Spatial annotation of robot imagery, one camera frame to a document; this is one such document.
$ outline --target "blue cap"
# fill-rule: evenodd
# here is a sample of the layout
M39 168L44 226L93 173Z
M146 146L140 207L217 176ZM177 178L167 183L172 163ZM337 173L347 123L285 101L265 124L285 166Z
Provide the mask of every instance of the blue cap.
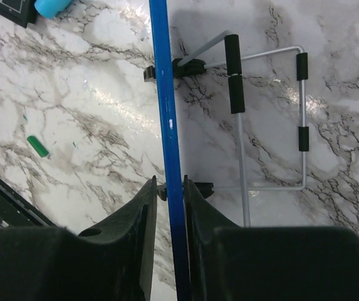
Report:
M54 18L63 11L72 0L37 0L34 4L40 15L48 19Z

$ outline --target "green object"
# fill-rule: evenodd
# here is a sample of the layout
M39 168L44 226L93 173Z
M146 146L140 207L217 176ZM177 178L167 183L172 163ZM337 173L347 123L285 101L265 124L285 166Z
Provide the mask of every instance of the green object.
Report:
M49 152L48 150L41 144L41 142L35 136L29 136L28 142L31 146L33 146L34 150L39 154L40 157L46 157Z

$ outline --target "silver metal frame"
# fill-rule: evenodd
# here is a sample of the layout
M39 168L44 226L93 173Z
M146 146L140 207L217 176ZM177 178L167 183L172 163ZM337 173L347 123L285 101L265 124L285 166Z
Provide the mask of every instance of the silver metal frame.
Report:
M232 34L230 31L224 31L205 45L201 46L199 49L191 53L190 55L186 56L182 59L178 66L183 66L184 64L190 62L197 56L201 55L202 53L206 52L208 49L213 47L214 45L218 44L224 38ZM298 53L304 53L304 49L301 46L290 46L285 48L279 48L271 51L265 51L261 53L255 53L253 55L242 56L241 61L252 60L255 58L261 58L264 56L269 55L277 55L280 53L288 52L288 51L297 51ZM226 61L222 61L219 63L210 63L205 64L204 68L215 68L219 66L225 66ZM305 80L301 80L299 82L299 106L300 106L300 126L306 127L306 83ZM239 172L241 178L241 185L240 187L214 187L215 191L238 191L241 190L242 194L242 206L243 206L243 222L244 226L248 227L251 225L250 223L250 210L249 210L249 195L248 191L300 191L306 187L307 183L307 154L306 152L302 152L301 156L301 175L302 175L302 183L300 186L248 186L247 185L247 177L246 177L246 152L244 150L244 141L243 141L243 122L242 122L242 115L236 114L236 134L237 134L237 143L238 143L238 155L239 155Z

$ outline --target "marble countertop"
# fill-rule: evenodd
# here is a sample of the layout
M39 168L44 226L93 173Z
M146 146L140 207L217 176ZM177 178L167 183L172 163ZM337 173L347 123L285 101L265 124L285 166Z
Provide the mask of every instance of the marble countertop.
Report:
M243 55L302 45L310 153L308 187L250 192L254 226L336 224L359 234L359 1L169 0L174 57L229 29ZM201 56L224 59L223 45ZM165 181L145 0L80 0L24 29L0 17L0 178L56 224L77 233L129 201L153 175ZM243 64L244 137L253 184L299 181L294 54ZM238 185L234 119L224 69L176 80L182 173ZM50 151L40 158L35 135ZM240 195L212 204L242 222ZM167 203L159 202L152 300L174 300Z

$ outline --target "black rubber grip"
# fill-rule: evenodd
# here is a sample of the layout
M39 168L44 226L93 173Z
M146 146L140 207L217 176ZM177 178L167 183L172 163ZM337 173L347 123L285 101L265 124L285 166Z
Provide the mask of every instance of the black rubber grip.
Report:
M225 37L225 56L228 75L242 74L241 49L237 34L230 34Z
M229 101L231 102L231 114L244 113L244 95L242 75L234 75L228 78Z
M309 148L309 127L299 127L299 151L308 152Z
M309 79L309 63L307 52L299 53L296 55L296 79L299 81Z

